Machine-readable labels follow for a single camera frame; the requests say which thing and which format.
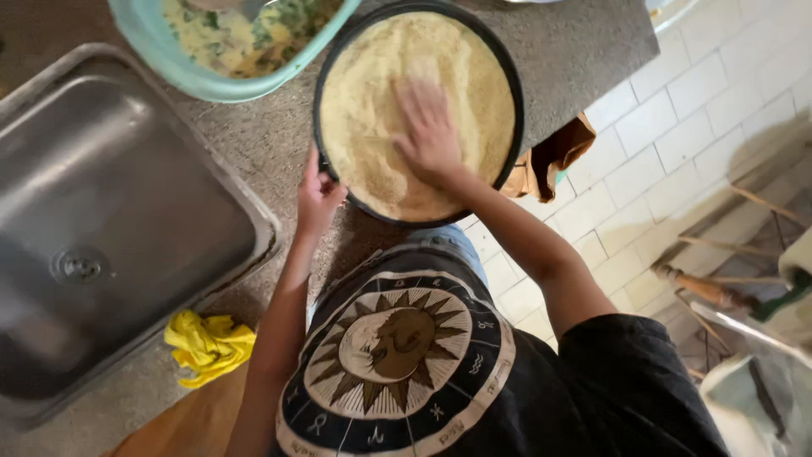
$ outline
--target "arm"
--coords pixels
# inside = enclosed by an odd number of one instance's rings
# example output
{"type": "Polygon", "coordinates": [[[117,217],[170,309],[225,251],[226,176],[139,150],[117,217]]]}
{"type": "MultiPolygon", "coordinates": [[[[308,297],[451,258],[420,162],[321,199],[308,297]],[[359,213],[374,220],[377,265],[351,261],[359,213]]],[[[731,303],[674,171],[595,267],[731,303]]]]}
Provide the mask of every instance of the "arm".
{"type": "Polygon", "coordinates": [[[394,137],[396,149],[418,179],[473,210],[542,288],[556,337],[589,318],[616,313],[568,242],[462,164],[445,93],[422,81],[398,92],[409,135],[394,137]]]}
{"type": "Polygon", "coordinates": [[[313,148],[299,186],[296,234],[260,322],[226,457],[268,454],[276,435],[279,396],[299,363],[299,351],[305,343],[305,307],[313,253],[347,197],[346,187],[318,172],[317,159],[313,148]]]}

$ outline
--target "blue jeans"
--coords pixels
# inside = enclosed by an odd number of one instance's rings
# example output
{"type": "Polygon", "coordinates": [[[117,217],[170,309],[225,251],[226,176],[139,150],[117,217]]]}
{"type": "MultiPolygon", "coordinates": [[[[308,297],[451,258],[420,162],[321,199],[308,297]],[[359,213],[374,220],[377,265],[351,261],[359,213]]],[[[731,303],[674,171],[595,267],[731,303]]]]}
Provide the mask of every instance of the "blue jeans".
{"type": "Polygon", "coordinates": [[[437,228],[422,228],[410,234],[404,244],[420,244],[422,246],[441,246],[449,249],[454,254],[459,255],[473,272],[488,285],[488,278],[485,276],[485,269],[479,260],[477,250],[471,244],[471,240],[465,236],[462,229],[457,224],[444,225],[437,228]]]}

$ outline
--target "yellow cloth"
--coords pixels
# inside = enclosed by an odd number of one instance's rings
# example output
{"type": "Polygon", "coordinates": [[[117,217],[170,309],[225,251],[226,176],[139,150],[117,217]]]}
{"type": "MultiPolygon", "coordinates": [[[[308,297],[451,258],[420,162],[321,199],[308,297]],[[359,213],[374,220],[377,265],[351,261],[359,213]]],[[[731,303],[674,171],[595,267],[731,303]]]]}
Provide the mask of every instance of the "yellow cloth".
{"type": "Polygon", "coordinates": [[[178,349],[172,357],[180,367],[190,367],[196,377],[178,380],[178,384],[197,389],[213,379],[234,371],[251,357],[257,335],[245,325],[236,329],[230,316],[202,319],[194,311],[172,316],[163,340],[178,349]]]}

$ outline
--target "stainless steel sink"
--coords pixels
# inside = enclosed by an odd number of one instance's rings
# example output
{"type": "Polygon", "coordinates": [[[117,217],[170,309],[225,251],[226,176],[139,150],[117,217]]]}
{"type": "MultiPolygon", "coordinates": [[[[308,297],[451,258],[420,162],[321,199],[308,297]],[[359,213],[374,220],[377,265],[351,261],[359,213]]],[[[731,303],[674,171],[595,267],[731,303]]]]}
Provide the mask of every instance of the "stainless steel sink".
{"type": "Polygon", "coordinates": [[[72,51],[0,101],[0,414],[47,420],[281,244],[134,60],[72,51]]]}

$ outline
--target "hand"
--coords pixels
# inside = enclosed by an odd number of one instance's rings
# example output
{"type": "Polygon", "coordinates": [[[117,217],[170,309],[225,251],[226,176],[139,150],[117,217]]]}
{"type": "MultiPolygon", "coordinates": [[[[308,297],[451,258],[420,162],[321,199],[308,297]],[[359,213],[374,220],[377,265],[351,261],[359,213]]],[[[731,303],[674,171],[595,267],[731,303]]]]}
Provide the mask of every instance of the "hand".
{"type": "Polygon", "coordinates": [[[317,243],[333,223],[347,192],[347,186],[336,184],[325,172],[318,172],[318,152],[316,146],[311,146],[299,184],[296,236],[317,243]]]}
{"type": "Polygon", "coordinates": [[[409,80],[397,85],[397,96],[409,132],[392,137],[395,149],[417,179],[442,187],[462,168],[446,93],[428,81],[409,80]]]}

